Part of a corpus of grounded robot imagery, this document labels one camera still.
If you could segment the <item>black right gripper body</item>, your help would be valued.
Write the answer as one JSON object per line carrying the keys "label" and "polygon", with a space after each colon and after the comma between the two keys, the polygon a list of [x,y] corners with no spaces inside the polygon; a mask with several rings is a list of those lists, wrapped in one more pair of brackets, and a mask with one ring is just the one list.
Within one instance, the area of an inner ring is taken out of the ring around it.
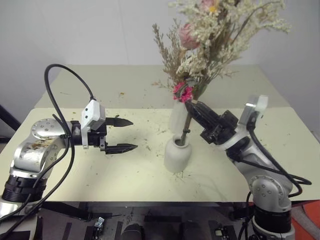
{"label": "black right gripper body", "polygon": [[202,115],[201,126],[204,128],[200,136],[208,143],[222,145],[236,133],[238,118],[226,110],[218,115],[213,110]]}

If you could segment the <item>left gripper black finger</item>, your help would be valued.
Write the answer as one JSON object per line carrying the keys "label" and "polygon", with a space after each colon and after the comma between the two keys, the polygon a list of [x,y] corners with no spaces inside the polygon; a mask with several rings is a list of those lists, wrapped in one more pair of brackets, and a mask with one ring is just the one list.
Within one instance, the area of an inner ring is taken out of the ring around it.
{"label": "left gripper black finger", "polygon": [[134,123],[130,120],[119,118],[119,117],[106,117],[105,118],[105,124],[107,126],[113,126],[113,127],[126,127],[131,126]]}
{"label": "left gripper black finger", "polygon": [[136,149],[138,146],[129,143],[119,143],[117,145],[107,145],[104,149],[106,155],[123,154]]}

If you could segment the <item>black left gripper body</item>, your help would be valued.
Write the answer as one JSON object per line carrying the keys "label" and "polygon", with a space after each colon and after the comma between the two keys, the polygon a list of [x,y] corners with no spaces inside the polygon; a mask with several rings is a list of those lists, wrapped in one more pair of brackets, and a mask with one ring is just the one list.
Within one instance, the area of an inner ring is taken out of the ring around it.
{"label": "black left gripper body", "polygon": [[107,126],[102,124],[97,130],[91,130],[88,134],[88,145],[99,148],[100,151],[105,151],[107,142]]}

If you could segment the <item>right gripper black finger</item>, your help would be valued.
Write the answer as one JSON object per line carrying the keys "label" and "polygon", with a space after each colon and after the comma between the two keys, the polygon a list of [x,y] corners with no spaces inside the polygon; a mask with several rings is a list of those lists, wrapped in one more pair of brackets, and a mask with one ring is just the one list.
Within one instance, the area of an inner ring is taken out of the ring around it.
{"label": "right gripper black finger", "polygon": [[188,113],[203,128],[213,128],[216,126],[215,114],[211,108],[205,104],[185,104]]}
{"label": "right gripper black finger", "polygon": [[188,100],[186,109],[195,120],[218,121],[220,119],[216,112],[201,101]]}

